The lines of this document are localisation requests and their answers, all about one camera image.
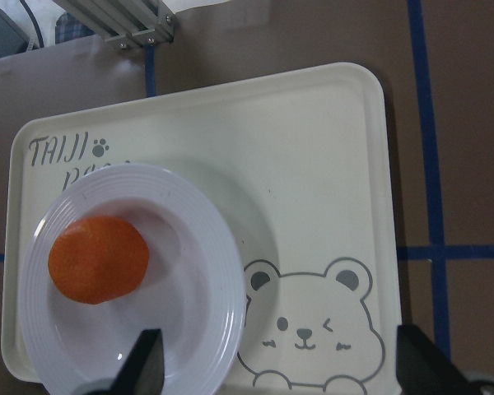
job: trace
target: plate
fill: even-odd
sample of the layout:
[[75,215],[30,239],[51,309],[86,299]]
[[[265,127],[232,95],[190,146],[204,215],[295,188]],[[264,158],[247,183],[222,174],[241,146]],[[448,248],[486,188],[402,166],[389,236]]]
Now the plate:
[[[132,223],[151,257],[137,290],[88,305],[56,289],[47,261],[66,226],[93,215]],[[55,395],[108,383],[145,328],[163,331],[163,395],[214,393],[235,358],[245,302],[240,256],[220,212],[185,179],[141,164],[96,170],[62,193],[36,228],[19,292],[27,353]]]

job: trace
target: tangerine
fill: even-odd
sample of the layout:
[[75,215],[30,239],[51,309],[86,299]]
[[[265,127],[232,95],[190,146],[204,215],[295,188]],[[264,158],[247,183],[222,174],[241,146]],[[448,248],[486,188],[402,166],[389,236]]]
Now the tangerine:
[[150,253],[137,229],[115,216],[70,224],[49,252],[49,275],[69,299],[99,304],[137,289]]

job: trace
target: tray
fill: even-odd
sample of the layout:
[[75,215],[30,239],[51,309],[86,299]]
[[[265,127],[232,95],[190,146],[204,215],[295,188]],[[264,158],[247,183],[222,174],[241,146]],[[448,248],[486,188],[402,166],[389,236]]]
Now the tray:
[[13,375],[38,381],[16,290],[39,219],[79,177],[124,162],[185,177],[235,236],[248,309],[221,393],[400,393],[384,98],[352,63],[25,125],[12,145],[2,309],[2,356]]

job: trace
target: brown table surface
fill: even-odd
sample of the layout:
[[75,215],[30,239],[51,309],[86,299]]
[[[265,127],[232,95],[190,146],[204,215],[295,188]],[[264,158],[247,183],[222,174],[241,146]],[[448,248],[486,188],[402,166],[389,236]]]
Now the brown table surface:
[[[428,246],[409,4],[233,0],[181,12],[174,42],[156,48],[157,93],[338,61],[369,68],[386,99],[397,244]],[[426,0],[422,15],[445,242],[494,244],[494,1]],[[96,36],[0,59],[0,316],[16,132],[32,119],[145,95],[142,51],[116,52]],[[399,261],[403,321],[433,337],[430,267],[426,259]],[[452,359],[462,371],[494,376],[494,258],[451,259],[446,267]],[[44,389],[14,379],[0,352],[0,393]]]

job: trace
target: bear ear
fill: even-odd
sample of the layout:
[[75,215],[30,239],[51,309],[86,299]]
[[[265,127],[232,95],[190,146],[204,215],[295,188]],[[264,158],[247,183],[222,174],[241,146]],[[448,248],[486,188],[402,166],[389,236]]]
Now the bear ear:
[[280,272],[277,267],[263,259],[248,264],[245,267],[244,272],[247,296],[251,299],[260,288],[271,281],[276,281],[280,277]]
[[324,276],[328,279],[343,284],[353,292],[359,299],[368,296],[372,286],[370,270],[364,263],[354,258],[339,258],[328,265]]

